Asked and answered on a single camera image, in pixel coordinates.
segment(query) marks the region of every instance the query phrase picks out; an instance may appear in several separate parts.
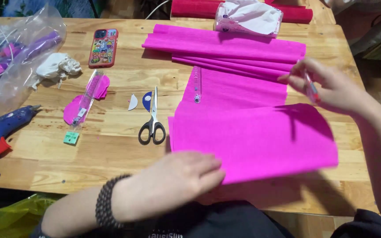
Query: yellow plastic bag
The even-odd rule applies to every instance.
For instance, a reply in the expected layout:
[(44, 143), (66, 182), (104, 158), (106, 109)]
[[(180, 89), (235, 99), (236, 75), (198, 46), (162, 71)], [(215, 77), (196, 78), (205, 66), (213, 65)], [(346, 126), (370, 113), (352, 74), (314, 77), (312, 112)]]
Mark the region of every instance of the yellow plastic bag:
[(58, 198), (34, 194), (0, 209), (0, 238), (27, 238), (39, 224), (45, 210)]

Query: cartoon sticker phone case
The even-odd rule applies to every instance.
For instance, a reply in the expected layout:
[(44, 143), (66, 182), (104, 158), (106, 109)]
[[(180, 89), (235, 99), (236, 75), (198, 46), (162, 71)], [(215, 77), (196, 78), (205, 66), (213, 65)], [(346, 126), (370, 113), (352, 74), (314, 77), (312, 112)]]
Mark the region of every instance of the cartoon sticker phone case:
[(88, 61), (90, 68), (106, 68), (114, 65), (118, 37), (119, 32), (116, 29), (95, 31)]

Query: glue gun nozzle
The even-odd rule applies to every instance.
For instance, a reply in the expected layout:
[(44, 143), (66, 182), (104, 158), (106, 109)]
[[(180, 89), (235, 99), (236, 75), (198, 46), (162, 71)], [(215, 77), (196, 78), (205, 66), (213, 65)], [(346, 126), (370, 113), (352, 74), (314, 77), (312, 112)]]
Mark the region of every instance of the glue gun nozzle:
[(31, 109), (34, 110), (34, 111), (36, 111), (36, 110), (38, 110), (40, 107), (41, 107), (41, 105), (39, 104), (39, 105), (32, 106)]

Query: black shirt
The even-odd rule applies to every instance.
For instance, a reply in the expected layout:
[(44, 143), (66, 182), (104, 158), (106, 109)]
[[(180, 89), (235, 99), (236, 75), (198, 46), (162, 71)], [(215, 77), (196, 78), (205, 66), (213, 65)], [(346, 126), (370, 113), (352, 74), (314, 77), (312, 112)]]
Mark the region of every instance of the black shirt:
[[(80, 238), (293, 238), (286, 228), (248, 202), (233, 201), (204, 206), (193, 202), (158, 219), (135, 224), (133, 230), (94, 230)], [(381, 238), (381, 216), (358, 209), (354, 221), (335, 230), (331, 238)], [(30, 238), (50, 238), (40, 224)]]

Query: scissor blade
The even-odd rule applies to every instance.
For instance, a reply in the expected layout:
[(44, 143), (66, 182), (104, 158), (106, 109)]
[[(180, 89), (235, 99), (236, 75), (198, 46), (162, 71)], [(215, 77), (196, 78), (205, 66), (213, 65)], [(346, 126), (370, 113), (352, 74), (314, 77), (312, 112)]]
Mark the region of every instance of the scissor blade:
[(151, 115), (154, 119), (157, 118), (157, 87), (155, 87), (154, 97), (152, 98), (152, 112)]

